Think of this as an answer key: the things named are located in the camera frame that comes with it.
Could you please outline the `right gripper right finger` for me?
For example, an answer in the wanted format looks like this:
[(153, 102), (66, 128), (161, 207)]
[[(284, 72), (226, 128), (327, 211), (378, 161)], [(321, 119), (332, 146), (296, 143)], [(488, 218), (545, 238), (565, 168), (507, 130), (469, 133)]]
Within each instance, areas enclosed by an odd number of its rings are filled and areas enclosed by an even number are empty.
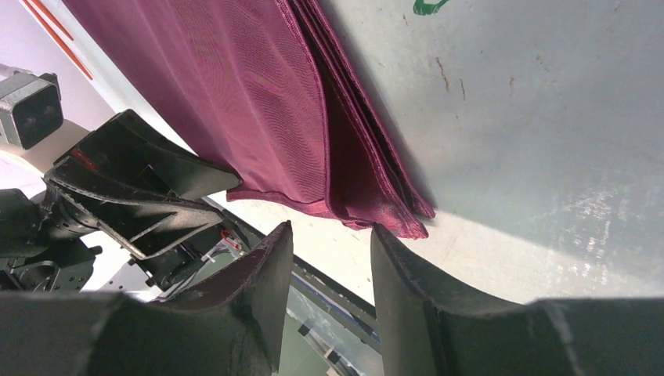
[(434, 266), (382, 225), (370, 242), (387, 375), (660, 375), (661, 298), (525, 305)]

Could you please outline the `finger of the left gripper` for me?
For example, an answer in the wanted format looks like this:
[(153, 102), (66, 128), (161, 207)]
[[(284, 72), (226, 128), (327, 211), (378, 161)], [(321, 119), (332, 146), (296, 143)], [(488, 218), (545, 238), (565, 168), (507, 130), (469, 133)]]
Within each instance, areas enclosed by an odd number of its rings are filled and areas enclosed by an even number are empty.
[(163, 255), (219, 224), (209, 205), (129, 186), (67, 157), (45, 173), (67, 230), (102, 231), (139, 260)]
[(105, 201), (195, 201), (240, 176), (183, 149), (135, 111), (116, 114), (56, 163), (56, 188)]

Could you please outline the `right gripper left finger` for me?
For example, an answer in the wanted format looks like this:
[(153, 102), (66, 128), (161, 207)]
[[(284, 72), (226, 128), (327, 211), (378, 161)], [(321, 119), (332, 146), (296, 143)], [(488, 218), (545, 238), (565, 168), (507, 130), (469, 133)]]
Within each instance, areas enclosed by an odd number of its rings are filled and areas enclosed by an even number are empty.
[(177, 299), (1, 295), (4, 375), (271, 375), (279, 370), (294, 245), (280, 223)]

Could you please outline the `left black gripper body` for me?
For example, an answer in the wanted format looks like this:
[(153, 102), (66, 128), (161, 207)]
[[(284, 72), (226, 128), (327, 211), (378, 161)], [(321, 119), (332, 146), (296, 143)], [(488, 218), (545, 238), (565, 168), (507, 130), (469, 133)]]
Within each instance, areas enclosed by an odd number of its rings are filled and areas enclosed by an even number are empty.
[[(56, 220), (19, 189), (1, 192), (2, 291), (80, 291), (97, 270), (103, 249), (82, 237), (92, 233), (83, 220), (57, 202)], [(131, 256), (106, 283), (110, 290), (167, 292), (185, 287), (220, 254), (239, 254), (244, 236), (230, 218), (147, 260)]]

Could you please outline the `maroon cloth napkin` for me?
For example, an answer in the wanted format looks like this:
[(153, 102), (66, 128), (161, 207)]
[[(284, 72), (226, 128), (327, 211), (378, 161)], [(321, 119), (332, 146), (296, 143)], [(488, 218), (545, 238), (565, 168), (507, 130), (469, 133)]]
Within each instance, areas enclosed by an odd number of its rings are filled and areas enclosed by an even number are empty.
[(423, 239), (432, 206), (315, 1), (68, 1), (121, 73), (202, 158), (263, 200)]

